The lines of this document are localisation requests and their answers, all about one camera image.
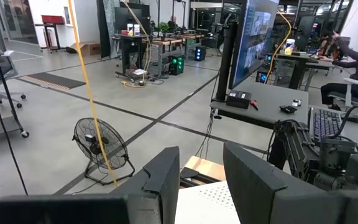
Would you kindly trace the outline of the black floor fan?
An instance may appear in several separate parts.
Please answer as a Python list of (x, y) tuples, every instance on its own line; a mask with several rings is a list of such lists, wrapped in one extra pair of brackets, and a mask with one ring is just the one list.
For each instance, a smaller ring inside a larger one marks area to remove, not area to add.
[(73, 130), (72, 140), (77, 143), (82, 153), (89, 159), (84, 171), (84, 177), (101, 185), (112, 184), (113, 181), (103, 181), (91, 176), (91, 166), (98, 169), (120, 169), (129, 165), (132, 171), (117, 181), (130, 178), (135, 173), (135, 167), (129, 159), (127, 144), (122, 136), (107, 122), (93, 118), (79, 119)]

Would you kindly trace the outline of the black office desk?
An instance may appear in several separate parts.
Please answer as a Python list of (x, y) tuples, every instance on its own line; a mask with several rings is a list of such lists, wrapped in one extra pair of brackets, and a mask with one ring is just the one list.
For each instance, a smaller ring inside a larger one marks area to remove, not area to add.
[(304, 91), (308, 91), (314, 74), (322, 70), (326, 71), (327, 75), (333, 68), (334, 65), (331, 63), (317, 60), (307, 54), (278, 54), (273, 84), (296, 90), (303, 87)]

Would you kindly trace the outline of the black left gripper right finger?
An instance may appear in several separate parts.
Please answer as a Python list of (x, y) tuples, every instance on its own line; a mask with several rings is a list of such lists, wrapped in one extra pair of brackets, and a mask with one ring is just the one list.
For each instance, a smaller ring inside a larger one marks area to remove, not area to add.
[(233, 142), (223, 161), (241, 224), (358, 224), (358, 190), (319, 189)]

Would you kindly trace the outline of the black aluminium table frame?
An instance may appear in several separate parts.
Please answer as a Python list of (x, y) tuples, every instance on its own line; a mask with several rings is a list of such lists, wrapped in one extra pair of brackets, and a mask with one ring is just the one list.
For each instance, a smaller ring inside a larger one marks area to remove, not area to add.
[(187, 167), (184, 167), (180, 172), (180, 187), (183, 188), (213, 184), (216, 182), (220, 182), (220, 180)]

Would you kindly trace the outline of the white perforated metal shelf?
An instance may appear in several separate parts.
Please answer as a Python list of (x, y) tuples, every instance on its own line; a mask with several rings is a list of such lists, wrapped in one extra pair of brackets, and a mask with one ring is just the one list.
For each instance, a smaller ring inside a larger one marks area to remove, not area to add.
[(227, 182), (180, 189), (175, 224), (241, 224)]

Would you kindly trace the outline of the wooden work table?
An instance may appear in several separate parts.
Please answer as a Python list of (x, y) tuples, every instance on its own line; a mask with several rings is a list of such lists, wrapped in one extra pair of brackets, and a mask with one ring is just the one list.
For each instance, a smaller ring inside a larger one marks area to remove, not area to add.
[(173, 55), (184, 55), (184, 59), (187, 60), (191, 49), (201, 46), (201, 40), (204, 38), (203, 34), (173, 34), (170, 37), (153, 37), (151, 41), (143, 40), (144, 44), (147, 44), (145, 51), (146, 65), (152, 65), (156, 63), (155, 77), (164, 77), (164, 63), (165, 58), (169, 58)]

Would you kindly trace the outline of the black standing desk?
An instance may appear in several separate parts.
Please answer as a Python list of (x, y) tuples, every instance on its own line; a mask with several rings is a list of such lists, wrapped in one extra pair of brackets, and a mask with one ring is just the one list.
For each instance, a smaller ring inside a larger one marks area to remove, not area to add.
[(117, 77), (126, 77), (132, 83), (140, 81), (141, 75), (136, 70), (144, 71), (144, 54), (146, 50), (143, 40), (147, 35), (124, 35), (119, 34), (119, 45), (121, 47), (121, 72), (115, 72)]

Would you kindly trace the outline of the black hanging curtain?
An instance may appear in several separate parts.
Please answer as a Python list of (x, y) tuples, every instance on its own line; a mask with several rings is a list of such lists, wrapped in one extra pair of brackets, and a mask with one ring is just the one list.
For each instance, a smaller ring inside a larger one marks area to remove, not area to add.
[(112, 37), (116, 32), (115, 7), (120, 6), (119, 0), (96, 0), (96, 4), (101, 58), (116, 58), (117, 52)]

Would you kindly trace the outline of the large computer monitor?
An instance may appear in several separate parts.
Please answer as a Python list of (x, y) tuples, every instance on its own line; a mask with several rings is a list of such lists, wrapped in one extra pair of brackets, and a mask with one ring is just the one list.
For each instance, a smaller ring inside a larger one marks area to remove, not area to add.
[(245, 0), (234, 43), (229, 88), (233, 89), (262, 66), (272, 50), (272, 29), (279, 0)]

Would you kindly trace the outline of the dark floor mat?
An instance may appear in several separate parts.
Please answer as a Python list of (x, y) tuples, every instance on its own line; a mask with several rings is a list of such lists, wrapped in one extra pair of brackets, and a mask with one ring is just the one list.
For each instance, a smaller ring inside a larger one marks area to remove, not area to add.
[(81, 82), (78, 80), (73, 80), (70, 78), (65, 78), (57, 75), (52, 75), (50, 73), (45, 73), (45, 72), (21, 76), (19, 77), (19, 79), (40, 86), (44, 86), (47, 88), (53, 88), (63, 91), (68, 91), (77, 88), (79, 86), (86, 85), (85, 82)]

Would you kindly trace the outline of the brown cardboard box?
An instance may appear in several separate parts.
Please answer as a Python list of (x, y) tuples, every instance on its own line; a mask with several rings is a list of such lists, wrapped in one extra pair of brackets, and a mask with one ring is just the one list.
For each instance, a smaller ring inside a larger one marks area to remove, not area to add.
[(99, 42), (80, 42), (79, 47), (79, 50), (84, 57), (101, 54), (101, 45)]

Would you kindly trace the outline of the black monitor back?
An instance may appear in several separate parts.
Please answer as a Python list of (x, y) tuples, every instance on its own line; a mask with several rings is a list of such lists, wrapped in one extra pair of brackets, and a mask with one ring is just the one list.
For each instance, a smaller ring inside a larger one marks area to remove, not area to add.
[[(127, 3), (128, 6), (133, 11), (134, 15), (137, 17), (141, 25), (143, 26), (145, 32), (140, 29), (142, 34), (151, 34), (151, 25), (150, 25), (150, 7), (146, 4), (135, 4)], [(115, 23), (114, 26), (117, 30), (117, 33), (120, 34), (122, 30), (127, 29), (127, 24), (136, 24), (134, 16), (131, 14), (129, 9), (123, 2), (120, 2), (119, 7), (114, 8), (115, 13)]]

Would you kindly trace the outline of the grey monitor desk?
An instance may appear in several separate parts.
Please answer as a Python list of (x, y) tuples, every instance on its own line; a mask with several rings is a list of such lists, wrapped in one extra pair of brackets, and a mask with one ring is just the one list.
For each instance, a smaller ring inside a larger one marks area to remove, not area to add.
[[(210, 107), (217, 109), (218, 114), (228, 118), (244, 121), (272, 129), (278, 120), (294, 119), (308, 122), (308, 92), (266, 85), (256, 82), (242, 82), (235, 90), (246, 91), (252, 94), (251, 98), (257, 101), (258, 109), (252, 106), (247, 109), (228, 106), (225, 102), (213, 101)], [(301, 106), (293, 114), (280, 111), (281, 106), (288, 106), (293, 100), (301, 100)]]

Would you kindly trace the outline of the black monitor pole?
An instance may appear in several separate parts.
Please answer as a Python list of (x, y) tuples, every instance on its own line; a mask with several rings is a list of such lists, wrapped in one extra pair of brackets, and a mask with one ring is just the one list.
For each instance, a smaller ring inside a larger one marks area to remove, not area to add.
[(238, 22), (231, 22), (224, 26), (224, 47), (219, 69), (218, 88), (216, 101), (223, 102), (226, 99), (227, 82), (232, 61), (232, 53), (236, 39)]

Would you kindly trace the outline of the black computer keyboard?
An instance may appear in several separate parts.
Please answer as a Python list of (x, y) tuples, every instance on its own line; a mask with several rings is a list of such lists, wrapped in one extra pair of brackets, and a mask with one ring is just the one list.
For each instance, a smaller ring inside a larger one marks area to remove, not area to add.
[(336, 134), (341, 127), (341, 114), (321, 108), (309, 108), (309, 133), (311, 140), (319, 147), (322, 138)]

